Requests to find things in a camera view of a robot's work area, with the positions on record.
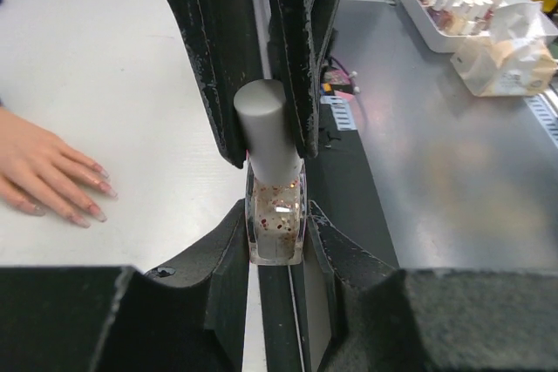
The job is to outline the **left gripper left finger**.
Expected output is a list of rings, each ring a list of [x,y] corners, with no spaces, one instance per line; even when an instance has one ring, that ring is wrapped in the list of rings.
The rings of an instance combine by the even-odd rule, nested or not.
[[[134,267],[5,267],[4,371],[239,371],[248,292],[238,201],[191,247]]]

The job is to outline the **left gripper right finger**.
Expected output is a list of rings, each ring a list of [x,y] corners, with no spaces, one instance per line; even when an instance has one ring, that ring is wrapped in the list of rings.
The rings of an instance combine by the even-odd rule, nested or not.
[[[315,371],[554,371],[557,275],[395,268],[309,204],[304,281]]]

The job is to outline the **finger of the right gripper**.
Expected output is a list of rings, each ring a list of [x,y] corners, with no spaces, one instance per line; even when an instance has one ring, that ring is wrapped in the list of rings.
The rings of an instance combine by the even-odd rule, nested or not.
[[[340,0],[269,0],[271,39],[298,154],[318,154],[319,82]]]
[[[192,66],[220,155],[246,158],[234,96],[248,81],[244,0],[167,0]]]

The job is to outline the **clear nail polish bottle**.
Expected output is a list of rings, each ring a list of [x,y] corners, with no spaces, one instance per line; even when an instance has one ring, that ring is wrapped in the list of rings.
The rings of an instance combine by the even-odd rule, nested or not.
[[[302,262],[307,220],[306,172],[286,186],[270,186],[248,162],[245,220],[249,260],[259,266],[293,266]]]

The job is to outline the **white nail polish cap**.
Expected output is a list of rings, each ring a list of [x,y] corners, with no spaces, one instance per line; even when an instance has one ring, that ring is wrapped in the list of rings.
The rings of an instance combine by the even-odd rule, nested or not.
[[[269,186],[290,184],[302,170],[303,160],[289,128],[282,83],[252,81],[235,94],[234,107],[255,177]]]

